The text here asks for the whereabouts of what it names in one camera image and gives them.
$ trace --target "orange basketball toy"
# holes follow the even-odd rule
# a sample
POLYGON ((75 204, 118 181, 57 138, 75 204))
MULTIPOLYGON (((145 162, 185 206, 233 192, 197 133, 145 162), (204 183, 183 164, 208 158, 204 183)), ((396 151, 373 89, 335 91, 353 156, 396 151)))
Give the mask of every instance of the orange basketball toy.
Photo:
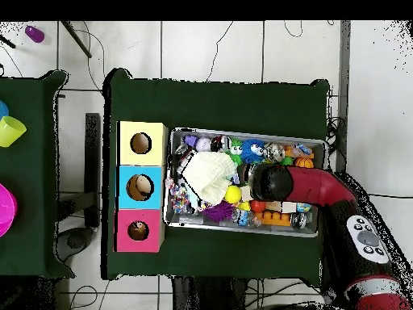
POLYGON ((300 157, 295 160, 295 166, 299 166, 300 168, 314 168, 313 161, 310 158, 300 157))

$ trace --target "shape sorter box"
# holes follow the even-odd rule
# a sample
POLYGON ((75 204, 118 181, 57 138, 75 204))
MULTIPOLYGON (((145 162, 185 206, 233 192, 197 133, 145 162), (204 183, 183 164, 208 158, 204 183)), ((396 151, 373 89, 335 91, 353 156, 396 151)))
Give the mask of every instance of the shape sorter box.
POLYGON ((161 209, 164 198, 164 172, 163 166, 121 165, 117 208, 161 209))
POLYGON ((159 252, 165 237, 161 209, 121 209, 115 214, 115 222, 115 252, 159 252), (129 235, 134 223, 146 226, 148 233, 144 240, 137 241, 129 235))
POLYGON ((119 165, 162 166, 168 141, 163 123, 118 121, 119 165))

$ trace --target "pink bowl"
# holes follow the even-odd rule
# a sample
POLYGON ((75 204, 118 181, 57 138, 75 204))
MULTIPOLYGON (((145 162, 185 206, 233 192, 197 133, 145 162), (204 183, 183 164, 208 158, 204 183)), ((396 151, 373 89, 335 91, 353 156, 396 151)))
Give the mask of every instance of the pink bowl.
POLYGON ((11 227, 16 213, 16 198, 0 183, 0 237, 11 227))

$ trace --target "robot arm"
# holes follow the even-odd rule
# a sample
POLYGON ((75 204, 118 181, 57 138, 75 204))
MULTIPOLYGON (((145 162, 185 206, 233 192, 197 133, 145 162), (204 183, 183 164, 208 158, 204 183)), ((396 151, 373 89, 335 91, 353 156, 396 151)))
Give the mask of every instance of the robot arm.
POLYGON ((326 170, 262 163, 248 180, 254 199, 323 208, 324 267, 333 290, 356 310, 410 310, 386 247, 361 215, 354 194, 326 170))

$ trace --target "yellow cup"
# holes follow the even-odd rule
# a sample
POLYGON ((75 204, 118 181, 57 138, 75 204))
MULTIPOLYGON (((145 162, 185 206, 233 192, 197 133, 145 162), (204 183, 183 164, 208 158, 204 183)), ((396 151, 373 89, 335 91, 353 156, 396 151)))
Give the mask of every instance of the yellow cup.
POLYGON ((26 126, 11 116, 3 116, 0 120, 0 146, 8 148, 26 131, 26 126))

